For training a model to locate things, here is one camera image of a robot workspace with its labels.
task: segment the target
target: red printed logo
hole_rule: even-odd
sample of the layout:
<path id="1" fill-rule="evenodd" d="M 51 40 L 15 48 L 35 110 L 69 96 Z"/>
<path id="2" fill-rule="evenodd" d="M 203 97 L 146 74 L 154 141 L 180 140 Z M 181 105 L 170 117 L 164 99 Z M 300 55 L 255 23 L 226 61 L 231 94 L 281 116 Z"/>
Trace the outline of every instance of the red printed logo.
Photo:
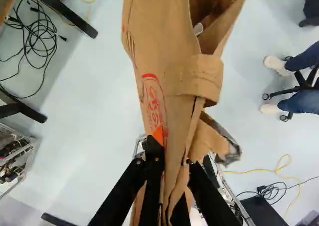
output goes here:
<path id="1" fill-rule="evenodd" d="M 160 82 L 154 74 L 142 75 L 144 83 L 145 102 L 147 105 L 147 116 L 149 126 L 155 131 L 159 126 L 162 126 L 163 131 L 163 143 L 164 146 L 167 143 L 167 117 L 166 106 L 163 96 L 163 90 L 160 86 Z"/>

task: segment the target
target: cable bundle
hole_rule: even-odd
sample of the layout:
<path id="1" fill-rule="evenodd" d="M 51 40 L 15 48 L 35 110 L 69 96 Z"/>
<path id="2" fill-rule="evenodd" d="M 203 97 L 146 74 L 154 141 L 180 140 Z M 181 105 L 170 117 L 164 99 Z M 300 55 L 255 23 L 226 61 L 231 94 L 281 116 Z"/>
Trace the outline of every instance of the cable bundle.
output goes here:
<path id="1" fill-rule="evenodd" d="M 32 22 L 31 24 L 26 24 L 21 20 L 20 17 L 20 8 L 22 8 L 22 3 L 27 3 L 28 5 L 31 5 L 31 3 L 35 4 L 35 7 L 30 7 L 30 10 L 33 11 L 35 14 L 37 14 L 37 20 Z M 39 92 L 41 87 L 43 86 L 44 80 L 45 80 L 45 72 L 48 68 L 48 65 L 50 61 L 52 60 L 53 56 L 55 55 L 57 51 L 57 37 L 60 37 L 62 40 L 66 41 L 67 39 L 65 37 L 62 37 L 57 34 L 57 28 L 53 24 L 51 18 L 44 12 L 43 7 L 39 4 L 38 1 L 34 0 L 21 0 L 16 8 L 13 8 L 15 17 L 13 16 L 7 16 L 5 24 L 10 26 L 11 28 L 20 30 L 22 32 L 22 48 L 14 55 L 10 56 L 9 58 L 5 60 L 1 60 L 2 62 L 6 62 L 14 58 L 15 56 L 18 56 L 22 53 L 22 56 L 19 60 L 17 71 L 15 74 L 0 79 L 0 82 L 4 82 L 6 80 L 9 80 L 19 74 L 20 65 L 22 60 L 25 58 L 28 64 L 33 67 L 34 69 L 42 69 L 43 70 L 43 77 L 42 81 L 33 93 L 27 95 L 27 96 L 16 96 L 12 95 L 19 99 L 25 99 L 28 97 L 31 97 Z M 44 58 L 44 63 L 42 64 L 35 64 L 33 63 L 30 58 L 32 55 L 37 55 L 37 62 L 42 62 L 41 59 L 38 58 Z M 0 88 L 7 92 L 4 87 L 0 84 Z"/>

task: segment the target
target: black table leg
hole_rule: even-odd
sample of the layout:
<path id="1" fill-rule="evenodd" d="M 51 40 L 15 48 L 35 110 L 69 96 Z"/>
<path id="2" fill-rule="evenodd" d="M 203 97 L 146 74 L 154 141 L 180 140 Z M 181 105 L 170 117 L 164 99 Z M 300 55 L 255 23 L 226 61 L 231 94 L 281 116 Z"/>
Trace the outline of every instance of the black table leg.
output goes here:
<path id="1" fill-rule="evenodd" d="M 65 18 L 67 18 L 70 22 L 75 24 L 78 28 L 84 31 L 91 38 L 96 38 L 98 32 L 94 29 L 90 24 L 88 24 L 85 20 L 79 17 L 75 12 L 73 12 L 70 8 L 68 8 L 65 4 L 63 4 L 60 0 L 40 0 L 44 4 L 53 8 L 57 12 L 61 13 Z"/>

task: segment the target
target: chair caster wheel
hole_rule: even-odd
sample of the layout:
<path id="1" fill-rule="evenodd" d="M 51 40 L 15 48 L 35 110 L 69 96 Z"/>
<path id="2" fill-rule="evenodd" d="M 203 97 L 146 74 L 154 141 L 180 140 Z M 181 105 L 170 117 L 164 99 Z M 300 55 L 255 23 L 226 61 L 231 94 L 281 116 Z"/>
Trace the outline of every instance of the chair caster wheel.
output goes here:
<path id="1" fill-rule="evenodd" d="M 269 94 L 267 94 L 267 93 L 263 94 L 263 100 L 270 100 L 270 99 L 271 99 L 271 97 Z"/>
<path id="2" fill-rule="evenodd" d="M 281 116 L 279 117 L 279 119 L 280 119 L 282 122 L 287 122 L 287 121 L 288 121 L 288 116 L 286 116 L 286 115 L 281 115 Z"/>

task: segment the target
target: light gray floor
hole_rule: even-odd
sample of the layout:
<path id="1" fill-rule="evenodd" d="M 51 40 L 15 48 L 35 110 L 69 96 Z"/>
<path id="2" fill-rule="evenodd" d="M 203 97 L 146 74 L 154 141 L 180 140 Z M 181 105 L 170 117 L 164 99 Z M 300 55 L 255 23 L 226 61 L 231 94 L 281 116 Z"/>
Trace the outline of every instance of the light gray floor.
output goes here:
<path id="1" fill-rule="evenodd" d="M 278 116 L 259 112 L 262 93 L 293 84 L 293 79 L 282 79 L 265 69 L 264 56 L 296 55 L 319 38 L 319 28 L 298 27 L 303 3 L 247 0 L 226 45 L 221 100 L 207 112 L 242 145 L 241 161 L 229 170 L 272 170 L 282 155 L 291 154 L 293 162 L 282 175 L 302 180 L 319 175 L 318 116 L 296 115 L 293 121 L 282 123 Z M 85 14 L 86 6 L 74 7 Z M 95 40 L 64 26 L 59 16 L 54 16 L 59 31 L 69 34 L 70 42 L 59 42 L 45 88 L 28 100 L 48 121 L 40 125 L 23 116 L 5 121 L 43 138 L 32 170 L 11 196 L 79 226 L 88 223 L 114 186 L 131 159 L 135 139 L 143 132 L 133 68 L 120 42 L 121 8 L 122 0 L 94 4 L 90 21 L 99 31 Z M 2 36 L 1 49 L 16 44 L 11 37 L 9 33 Z M 0 64 L 10 69 L 12 65 Z M 12 80 L 8 87 L 32 89 L 22 79 Z M 281 181 L 262 172 L 226 177 L 235 193 Z M 287 214 L 289 225 L 311 210 L 319 210 L 318 185 L 319 181 L 313 181 L 302 187 L 299 200 Z M 278 213 L 283 216 L 297 193 L 297 189 L 289 190 L 274 205 Z"/>

